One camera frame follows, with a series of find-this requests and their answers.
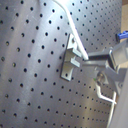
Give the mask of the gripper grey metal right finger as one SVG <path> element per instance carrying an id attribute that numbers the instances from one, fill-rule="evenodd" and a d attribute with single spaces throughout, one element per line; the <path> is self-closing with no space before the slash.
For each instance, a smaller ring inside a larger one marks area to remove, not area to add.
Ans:
<path id="1" fill-rule="evenodd" d="M 85 74 L 96 80 L 99 86 L 103 84 L 109 85 L 110 88 L 117 94 L 121 93 L 125 75 L 127 72 L 126 68 L 118 68 L 116 71 L 111 69 L 109 66 L 98 66 L 98 65 L 87 65 L 83 64 Z"/>

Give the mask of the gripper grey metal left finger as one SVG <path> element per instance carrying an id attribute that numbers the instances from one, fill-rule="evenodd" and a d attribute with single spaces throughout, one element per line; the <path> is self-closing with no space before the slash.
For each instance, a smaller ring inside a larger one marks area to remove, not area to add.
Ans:
<path id="1" fill-rule="evenodd" d="M 89 54 L 89 65 L 109 66 L 114 71 L 118 71 L 119 65 L 128 61 L 128 39 L 109 47 L 100 52 L 92 52 Z"/>

